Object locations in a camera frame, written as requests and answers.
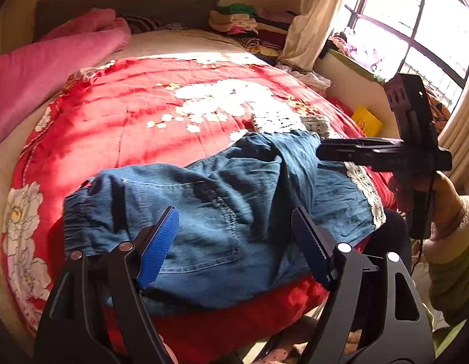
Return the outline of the green sleeve forearm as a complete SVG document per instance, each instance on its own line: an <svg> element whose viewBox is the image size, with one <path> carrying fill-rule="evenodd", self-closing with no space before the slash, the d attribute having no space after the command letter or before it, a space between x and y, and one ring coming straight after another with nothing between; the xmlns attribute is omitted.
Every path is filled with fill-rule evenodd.
<svg viewBox="0 0 469 364"><path fill-rule="evenodd" d="M455 326L469 318L469 196L461 196L461 220L447 237L424 242L430 302Z"/></svg>

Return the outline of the right hand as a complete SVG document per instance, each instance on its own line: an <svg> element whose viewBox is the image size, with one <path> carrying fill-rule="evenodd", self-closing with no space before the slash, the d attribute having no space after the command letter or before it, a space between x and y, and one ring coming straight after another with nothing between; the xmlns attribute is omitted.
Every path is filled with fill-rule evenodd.
<svg viewBox="0 0 469 364"><path fill-rule="evenodd" d="M431 239L438 241L448 237L462 220L462 200L452 181L443 173L418 175L416 191L433 191L434 224Z"/></svg>

